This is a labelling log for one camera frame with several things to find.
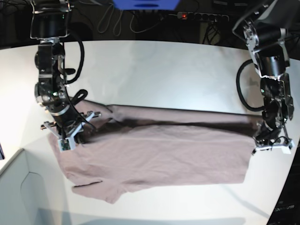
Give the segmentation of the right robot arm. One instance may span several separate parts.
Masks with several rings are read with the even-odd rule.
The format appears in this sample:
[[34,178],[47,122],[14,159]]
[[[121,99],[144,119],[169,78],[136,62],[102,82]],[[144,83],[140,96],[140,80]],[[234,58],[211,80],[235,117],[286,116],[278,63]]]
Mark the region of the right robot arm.
[[[81,39],[68,28],[72,4],[68,0],[32,0],[30,38],[39,41],[35,55],[38,82],[35,85],[37,103],[53,117],[53,122],[44,122],[41,129],[49,129],[57,138],[61,152],[74,150],[81,143],[84,125],[91,126],[99,112],[80,113],[75,105],[84,100],[87,90],[79,90],[70,98],[67,86],[75,82],[84,63],[84,46]],[[65,67],[63,39],[72,36],[79,44],[80,62],[78,69]]]

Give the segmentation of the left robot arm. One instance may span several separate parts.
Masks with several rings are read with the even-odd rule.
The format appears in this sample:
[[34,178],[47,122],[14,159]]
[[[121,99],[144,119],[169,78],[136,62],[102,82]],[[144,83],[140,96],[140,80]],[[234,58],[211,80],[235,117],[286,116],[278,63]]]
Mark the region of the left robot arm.
[[[293,119],[294,105],[287,68],[290,66],[285,39],[300,8],[298,0],[259,0],[235,23],[232,33],[245,42],[251,58],[236,75],[241,103],[251,112],[261,112],[262,122],[254,135],[255,150],[280,149],[290,154],[294,142],[289,138],[286,122]],[[252,107],[240,88],[243,69],[253,64],[260,77],[263,106]]]

